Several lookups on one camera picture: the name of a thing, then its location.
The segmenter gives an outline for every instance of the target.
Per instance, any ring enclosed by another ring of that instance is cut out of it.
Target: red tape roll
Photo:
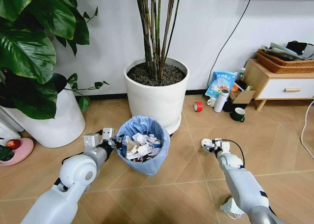
[[[203,110],[203,104],[202,104],[202,102],[200,102],[200,101],[195,102],[195,103],[194,103],[194,110],[195,110],[196,112],[202,111],[202,110]]]

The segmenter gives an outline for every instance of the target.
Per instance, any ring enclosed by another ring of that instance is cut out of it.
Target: wooden cabinet
[[[256,59],[249,59],[245,67],[244,81],[256,90],[253,98],[261,100],[257,111],[266,100],[314,99],[314,73],[273,73]]]

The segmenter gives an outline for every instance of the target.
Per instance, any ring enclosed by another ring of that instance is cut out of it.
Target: drawer
[[[269,79],[257,99],[306,99],[314,97],[314,79]]]

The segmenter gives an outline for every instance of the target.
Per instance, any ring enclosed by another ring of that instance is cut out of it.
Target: mug
[[[216,104],[216,100],[217,99],[215,99],[215,98],[210,98],[209,100],[207,100],[207,105],[210,105],[214,108],[215,104]]]
[[[234,121],[244,122],[245,120],[245,110],[242,108],[235,108],[232,113],[230,113],[230,117]]]

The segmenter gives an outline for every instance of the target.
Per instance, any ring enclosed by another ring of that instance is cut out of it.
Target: blue packaging bag
[[[136,171],[139,171],[148,176],[153,176],[157,173],[163,161],[167,157],[169,145],[170,145],[170,136],[168,132],[160,126],[160,124],[153,118],[144,117],[144,116],[135,116],[127,121],[119,129],[117,136],[124,134],[123,141],[125,141],[126,136],[132,137],[136,133],[141,134],[154,134],[155,137],[161,140],[161,150],[153,158],[141,163],[133,162],[125,158],[126,154],[126,145],[123,144],[122,149],[118,149],[118,155],[123,159],[131,168]]]
[[[226,89],[230,92],[235,83],[236,76],[237,72],[214,71],[212,82],[210,83],[205,95],[218,99],[222,89]]]

